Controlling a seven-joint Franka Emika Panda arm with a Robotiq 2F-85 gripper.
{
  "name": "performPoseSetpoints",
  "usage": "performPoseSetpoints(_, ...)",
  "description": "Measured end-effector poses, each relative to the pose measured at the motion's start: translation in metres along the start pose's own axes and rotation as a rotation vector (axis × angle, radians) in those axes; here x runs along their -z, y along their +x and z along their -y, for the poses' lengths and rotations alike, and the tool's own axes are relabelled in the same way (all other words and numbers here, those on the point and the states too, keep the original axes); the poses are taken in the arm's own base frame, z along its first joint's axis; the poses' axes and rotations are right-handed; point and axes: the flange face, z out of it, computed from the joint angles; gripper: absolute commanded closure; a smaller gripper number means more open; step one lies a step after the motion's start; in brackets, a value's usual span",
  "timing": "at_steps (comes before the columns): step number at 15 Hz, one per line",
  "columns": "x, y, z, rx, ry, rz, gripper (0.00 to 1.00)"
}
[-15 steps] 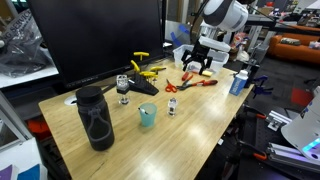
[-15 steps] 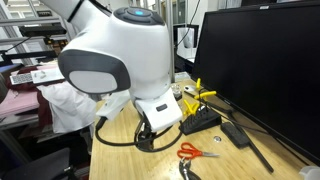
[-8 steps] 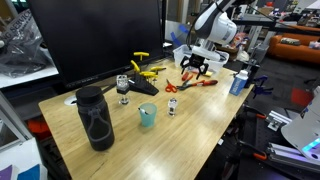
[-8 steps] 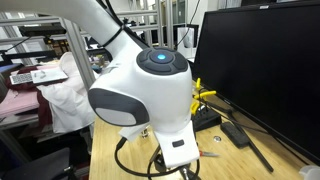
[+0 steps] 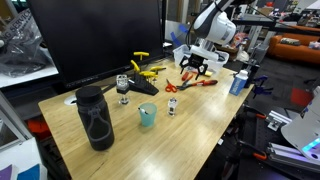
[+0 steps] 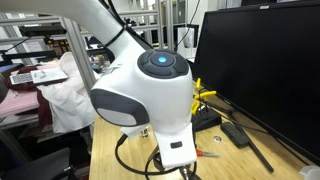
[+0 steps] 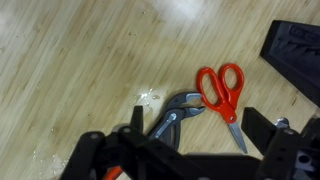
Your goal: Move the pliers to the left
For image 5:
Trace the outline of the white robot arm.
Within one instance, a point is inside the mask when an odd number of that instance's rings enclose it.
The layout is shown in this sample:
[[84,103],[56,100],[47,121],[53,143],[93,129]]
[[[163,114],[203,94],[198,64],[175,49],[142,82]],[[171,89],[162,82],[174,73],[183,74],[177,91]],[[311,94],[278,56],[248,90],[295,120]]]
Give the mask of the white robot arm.
[[200,44],[191,45],[191,55],[180,60],[181,71],[192,67],[197,70],[199,77],[222,58],[213,48],[206,49],[202,43],[225,45],[230,42],[236,33],[236,25],[227,17],[225,10],[232,4],[242,3],[243,0],[214,0],[197,16],[193,29]]

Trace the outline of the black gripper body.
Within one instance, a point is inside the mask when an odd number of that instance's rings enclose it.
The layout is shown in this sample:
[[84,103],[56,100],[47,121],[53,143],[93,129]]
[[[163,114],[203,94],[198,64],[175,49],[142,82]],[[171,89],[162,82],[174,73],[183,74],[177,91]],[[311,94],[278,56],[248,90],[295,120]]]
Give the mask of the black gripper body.
[[188,59],[187,59],[187,65],[198,68],[204,65],[204,58],[201,56],[198,56],[196,54],[192,54]]

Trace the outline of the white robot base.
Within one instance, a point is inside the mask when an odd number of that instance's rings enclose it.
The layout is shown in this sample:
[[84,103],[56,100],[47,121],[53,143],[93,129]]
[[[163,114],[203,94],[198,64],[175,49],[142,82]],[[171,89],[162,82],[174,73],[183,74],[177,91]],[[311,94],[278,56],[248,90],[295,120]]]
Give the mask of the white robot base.
[[290,123],[281,128],[283,137],[311,162],[320,165],[320,95]]

